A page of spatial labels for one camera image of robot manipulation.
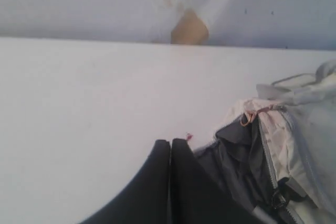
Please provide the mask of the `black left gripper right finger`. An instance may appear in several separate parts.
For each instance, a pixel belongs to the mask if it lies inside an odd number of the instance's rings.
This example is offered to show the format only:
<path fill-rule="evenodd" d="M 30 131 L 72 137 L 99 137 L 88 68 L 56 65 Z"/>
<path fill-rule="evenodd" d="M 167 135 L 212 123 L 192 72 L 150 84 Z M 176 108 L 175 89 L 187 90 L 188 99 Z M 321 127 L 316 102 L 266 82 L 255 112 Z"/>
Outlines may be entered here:
<path fill-rule="evenodd" d="M 172 223 L 262 223 L 221 191 L 179 138 L 171 147 L 170 198 Z"/>

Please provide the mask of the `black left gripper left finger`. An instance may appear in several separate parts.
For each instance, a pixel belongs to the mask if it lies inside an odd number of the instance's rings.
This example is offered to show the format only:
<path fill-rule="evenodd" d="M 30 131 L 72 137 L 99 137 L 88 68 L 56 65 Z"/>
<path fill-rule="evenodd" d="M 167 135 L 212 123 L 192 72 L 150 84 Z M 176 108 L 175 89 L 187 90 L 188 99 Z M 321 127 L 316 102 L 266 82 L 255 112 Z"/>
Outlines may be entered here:
<path fill-rule="evenodd" d="M 168 141 L 155 141 L 127 186 L 83 223 L 167 223 L 170 151 Z"/>

